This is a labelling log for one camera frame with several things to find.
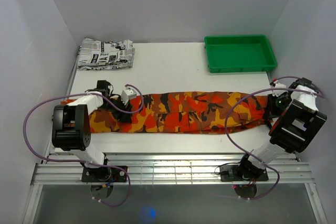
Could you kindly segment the orange camouflage trousers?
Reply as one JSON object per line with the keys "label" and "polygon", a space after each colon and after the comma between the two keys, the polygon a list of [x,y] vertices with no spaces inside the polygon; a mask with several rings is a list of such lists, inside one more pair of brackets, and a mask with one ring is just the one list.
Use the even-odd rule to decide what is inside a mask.
{"label": "orange camouflage trousers", "polygon": [[132,123],[97,109],[89,116],[92,133],[235,133],[266,124],[266,95],[240,92],[170,92],[146,94],[130,101]]}

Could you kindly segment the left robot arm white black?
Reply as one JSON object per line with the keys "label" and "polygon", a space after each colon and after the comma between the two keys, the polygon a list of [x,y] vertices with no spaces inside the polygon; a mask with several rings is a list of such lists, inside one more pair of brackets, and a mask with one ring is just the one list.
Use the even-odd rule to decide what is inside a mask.
{"label": "left robot arm white black", "polygon": [[84,161],[81,179],[83,182],[126,182],[127,167],[124,166],[121,170],[110,168],[107,166],[106,154],[91,143],[89,116],[96,109],[106,109],[116,116],[118,122],[130,122],[130,101],[137,97],[137,93],[127,87],[121,95],[116,95],[116,100],[113,101],[112,84],[106,80],[97,81],[96,88],[86,92],[87,95],[73,102],[55,106],[52,144]]}

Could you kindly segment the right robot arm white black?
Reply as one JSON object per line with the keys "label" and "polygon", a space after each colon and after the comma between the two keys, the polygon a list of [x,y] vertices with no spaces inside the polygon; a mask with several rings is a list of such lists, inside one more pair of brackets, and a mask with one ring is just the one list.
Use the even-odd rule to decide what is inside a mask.
{"label": "right robot arm white black", "polygon": [[268,95],[266,120],[277,120],[270,128],[270,140],[242,157],[236,168],[240,179],[258,179],[278,156],[303,152],[327,121],[317,108],[319,90],[311,80],[297,79],[289,89]]}

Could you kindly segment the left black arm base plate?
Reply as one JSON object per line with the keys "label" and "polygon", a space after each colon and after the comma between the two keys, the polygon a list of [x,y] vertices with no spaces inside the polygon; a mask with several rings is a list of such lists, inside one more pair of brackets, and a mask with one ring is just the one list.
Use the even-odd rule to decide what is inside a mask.
{"label": "left black arm base plate", "polygon": [[127,176],[124,171],[116,168],[98,167],[83,168],[81,181],[84,183],[108,183],[126,182]]}

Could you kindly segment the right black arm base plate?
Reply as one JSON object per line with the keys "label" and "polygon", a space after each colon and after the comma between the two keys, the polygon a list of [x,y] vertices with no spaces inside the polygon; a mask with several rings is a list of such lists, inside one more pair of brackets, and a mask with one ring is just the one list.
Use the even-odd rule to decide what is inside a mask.
{"label": "right black arm base plate", "polygon": [[228,163],[220,166],[219,175],[222,182],[266,182],[269,179],[265,169],[249,169],[235,163]]}

